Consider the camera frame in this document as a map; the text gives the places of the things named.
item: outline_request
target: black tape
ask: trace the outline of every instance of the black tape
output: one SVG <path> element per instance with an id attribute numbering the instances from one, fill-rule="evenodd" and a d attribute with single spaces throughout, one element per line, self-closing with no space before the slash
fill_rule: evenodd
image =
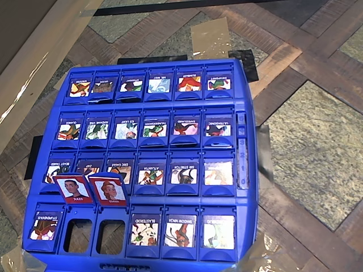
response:
<path id="1" fill-rule="evenodd" d="M 243 70 L 249 83 L 259 81 L 259 75 L 256 69 L 255 56 L 251 49 L 228 51 L 230 58 L 237 58 L 243 63 Z"/>
<path id="2" fill-rule="evenodd" d="M 36 159 L 38 158 L 38 153 L 41 145 L 41 140 L 43 140 L 43 135 L 35 136 L 33 138 L 32 148 L 30 149 L 29 160 L 24 180 L 30 180 L 33 177 L 35 163 Z"/>
<path id="3" fill-rule="evenodd" d="M 164 61 L 187 61 L 187 55 L 166 56 L 166 57 L 149 57 L 149 58 L 119 58 L 117 64 L 135 64 L 145 62 L 164 62 Z"/>
<path id="4" fill-rule="evenodd" d="M 263 3 L 276 2 L 281 0 L 199 0 L 199 1 L 184 1 L 162 4 L 135 5 L 123 7 L 107 7 L 99 8 L 93 16 L 108 16 L 121 14 L 134 14 L 143 12 L 153 12 L 162 10 L 181 10 L 198 7 L 224 6 L 244 3 Z"/>

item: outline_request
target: character card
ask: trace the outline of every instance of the character card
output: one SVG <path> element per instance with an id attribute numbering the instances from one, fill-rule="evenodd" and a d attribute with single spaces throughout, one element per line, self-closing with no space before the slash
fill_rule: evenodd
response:
<path id="1" fill-rule="evenodd" d="M 89 177 L 93 184 L 97 199 L 105 206 L 126 206 L 126 198 L 119 178 Z"/>
<path id="2" fill-rule="evenodd" d="M 48 170 L 43 180 L 44 183 L 54 184 L 53 176 L 69 173 L 73 159 L 51 159 L 48 162 Z"/>
<path id="3" fill-rule="evenodd" d="M 163 185 L 163 163 L 140 163 L 138 165 L 138 185 Z"/>
<path id="4" fill-rule="evenodd" d="M 201 72 L 193 74 L 180 74 L 179 77 L 179 92 L 195 92 L 202 90 Z"/>
<path id="5" fill-rule="evenodd" d="M 110 117 L 93 117 L 87 119 L 86 140 L 106 140 Z"/>
<path id="6" fill-rule="evenodd" d="M 61 192 L 66 203 L 93 203 L 91 193 L 86 187 L 87 181 L 83 176 L 54 176 L 53 179 L 61 188 Z"/>
<path id="7" fill-rule="evenodd" d="M 72 79 L 69 97 L 85 97 L 90 95 L 92 78 Z"/>
<path id="8" fill-rule="evenodd" d="M 198 180 L 198 163 L 172 163 L 172 184 L 196 184 Z"/>
<path id="9" fill-rule="evenodd" d="M 53 241 L 62 215 L 62 211 L 37 211 L 29 238 L 31 240 Z"/>
<path id="10" fill-rule="evenodd" d="M 170 247 L 193 248 L 195 225 L 197 216 L 195 215 L 168 215 L 165 233 L 165 245 Z"/>
<path id="11" fill-rule="evenodd" d="M 138 117 L 116 117 L 116 140 L 137 139 Z"/>
<path id="12" fill-rule="evenodd" d="M 170 92 L 170 83 L 172 77 L 173 74 L 151 74 L 147 92 L 150 94 Z"/>
<path id="13" fill-rule="evenodd" d="M 207 77 L 208 91 L 214 90 L 230 90 L 231 89 L 231 75 L 210 75 Z"/>
<path id="14" fill-rule="evenodd" d="M 78 140 L 83 118 L 62 118 L 58 131 L 58 140 Z"/>
<path id="15" fill-rule="evenodd" d="M 92 93 L 100 93 L 100 92 L 112 92 L 115 88 L 117 82 L 117 77 L 109 77 L 109 78 L 96 78 L 95 85 L 92 89 Z"/>
<path id="16" fill-rule="evenodd" d="M 143 126 L 144 137 L 166 137 L 167 119 L 145 119 Z"/>
<path id="17" fill-rule="evenodd" d="M 233 215 L 204 215 L 203 229 L 205 248 L 234 249 Z"/>
<path id="18" fill-rule="evenodd" d="M 173 135 L 198 135 L 199 117 L 175 117 Z"/>
<path id="19" fill-rule="evenodd" d="M 207 118 L 206 133 L 207 137 L 231 136 L 232 118 Z"/>
<path id="20" fill-rule="evenodd" d="M 103 160 L 80 159 L 77 164 L 77 173 L 85 175 L 86 177 L 96 174 L 100 172 L 102 164 Z"/>
<path id="21" fill-rule="evenodd" d="M 133 214 L 130 244 L 158 245 L 159 214 Z"/>
<path id="22" fill-rule="evenodd" d="M 120 92 L 141 92 L 144 76 L 123 76 Z"/>
<path id="23" fill-rule="evenodd" d="M 133 160 L 112 159 L 107 162 L 107 172 L 116 173 L 123 177 L 124 184 L 130 184 L 132 178 Z"/>
<path id="24" fill-rule="evenodd" d="M 233 169 L 231 161 L 204 163 L 205 185 L 233 185 Z"/>

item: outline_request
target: red card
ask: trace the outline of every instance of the red card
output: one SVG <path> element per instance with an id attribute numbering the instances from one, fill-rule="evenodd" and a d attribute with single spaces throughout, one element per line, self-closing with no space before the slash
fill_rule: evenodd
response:
<path id="1" fill-rule="evenodd" d="M 125 194 L 119 178 L 89 176 L 99 203 L 103 206 L 126 206 Z"/>
<path id="2" fill-rule="evenodd" d="M 53 176 L 68 204 L 93 203 L 92 195 L 83 176 Z"/>

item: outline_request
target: blue plastic game board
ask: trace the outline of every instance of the blue plastic game board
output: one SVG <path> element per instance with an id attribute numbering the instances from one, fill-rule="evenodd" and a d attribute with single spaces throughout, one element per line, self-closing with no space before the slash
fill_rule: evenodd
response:
<path id="1" fill-rule="evenodd" d="M 73 68 L 40 147 L 23 248 L 47 271 L 220 271 L 254 241 L 257 174 L 238 60 Z M 75 219 L 92 222 L 83 253 L 69 252 Z M 125 225 L 116 255 L 99 249 L 109 220 Z"/>

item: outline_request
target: stone tile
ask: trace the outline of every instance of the stone tile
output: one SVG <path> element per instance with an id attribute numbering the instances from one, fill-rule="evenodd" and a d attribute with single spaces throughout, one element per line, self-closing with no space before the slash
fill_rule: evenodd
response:
<path id="1" fill-rule="evenodd" d="M 54 90 L 54 85 L 61 79 L 61 77 L 64 75 L 65 72 L 67 72 L 70 68 L 72 68 L 74 64 L 67 58 L 65 58 L 56 72 L 51 77 L 48 84 L 45 86 L 44 90 L 39 95 L 38 99 L 35 101 L 35 104 L 37 104 L 40 100 L 42 100 L 44 97 L 47 96 L 50 92 Z"/>
<path id="2" fill-rule="evenodd" d="M 307 82 L 267 124 L 275 182 L 335 230 L 363 196 L 363 116 Z"/>
<path id="3" fill-rule="evenodd" d="M 101 8 L 164 3 L 166 0 L 105 0 Z M 114 43 L 149 13 L 92 17 L 89 26 L 109 43 Z"/>
<path id="4" fill-rule="evenodd" d="M 1 207 L 0 230 L 0 256 L 3 256 L 5 253 L 16 247 L 16 239 L 18 238 L 18 236 Z"/>
<path id="5" fill-rule="evenodd" d="M 179 29 L 168 40 L 166 40 L 161 46 L 153 51 L 149 57 L 160 56 L 174 56 L 174 55 L 188 55 L 188 59 L 193 59 L 193 44 L 191 38 L 191 27 L 197 24 L 207 22 L 211 20 L 203 12 L 198 13 L 192 20 L 190 20 L 184 27 Z M 238 36 L 234 32 L 230 31 L 231 43 L 233 50 L 252 49 L 256 64 L 261 63 L 262 60 L 267 57 L 267 54 L 261 49 L 255 47 L 246 39 Z"/>
<path id="6" fill-rule="evenodd" d="M 258 5 L 290 24 L 300 27 L 326 2 L 328 0 L 289 0 L 259 3 Z"/>
<path id="7" fill-rule="evenodd" d="M 363 26 L 358 29 L 339 50 L 350 57 L 363 62 Z"/>

